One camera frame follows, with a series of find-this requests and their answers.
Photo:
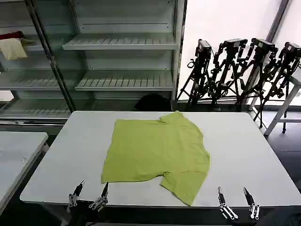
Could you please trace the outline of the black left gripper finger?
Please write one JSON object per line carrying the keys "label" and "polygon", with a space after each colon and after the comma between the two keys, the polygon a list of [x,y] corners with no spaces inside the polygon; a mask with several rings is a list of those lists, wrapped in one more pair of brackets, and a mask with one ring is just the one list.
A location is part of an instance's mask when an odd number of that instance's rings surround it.
{"label": "black left gripper finger", "polygon": [[71,213],[72,210],[75,209],[75,207],[77,207],[78,205],[78,198],[80,196],[80,193],[82,191],[82,188],[83,188],[83,185],[85,184],[85,179],[82,180],[80,182],[79,185],[76,186],[74,192],[72,194],[69,194],[68,195],[68,198],[69,198],[69,205],[68,205],[68,212]]}
{"label": "black left gripper finger", "polygon": [[108,186],[109,183],[107,182],[105,184],[101,196],[98,197],[92,204],[89,205],[90,209],[100,211],[108,203],[108,199],[107,199]]}

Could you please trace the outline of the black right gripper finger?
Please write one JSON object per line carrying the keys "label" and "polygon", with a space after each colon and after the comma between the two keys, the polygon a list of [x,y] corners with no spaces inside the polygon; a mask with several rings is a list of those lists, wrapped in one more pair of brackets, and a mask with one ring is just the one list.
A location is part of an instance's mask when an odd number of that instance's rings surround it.
{"label": "black right gripper finger", "polygon": [[254,202],[253,196],[248,192],[246,187],[243,188],[243,191],[246,201],[249,205],[250,218],[259,219],[260,205]]}
{"label": "black right gripper finger", "polygon": [[225,219],[237,220],[238,215],[233,211],[233,209],[226,204],[224,195],[222,193],[221,187],[218,187],[218,200],[219,200],[219,209]]}

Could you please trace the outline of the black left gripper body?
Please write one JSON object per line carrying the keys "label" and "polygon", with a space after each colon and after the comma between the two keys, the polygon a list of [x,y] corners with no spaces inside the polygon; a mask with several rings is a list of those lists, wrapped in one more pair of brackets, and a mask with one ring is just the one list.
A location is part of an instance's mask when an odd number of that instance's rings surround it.
{"label": "black left gripper body", "polygon": [[99,204],[90,201],[77,201],[76,206],[70,210],[71,226],[95,226],[99,221]]}

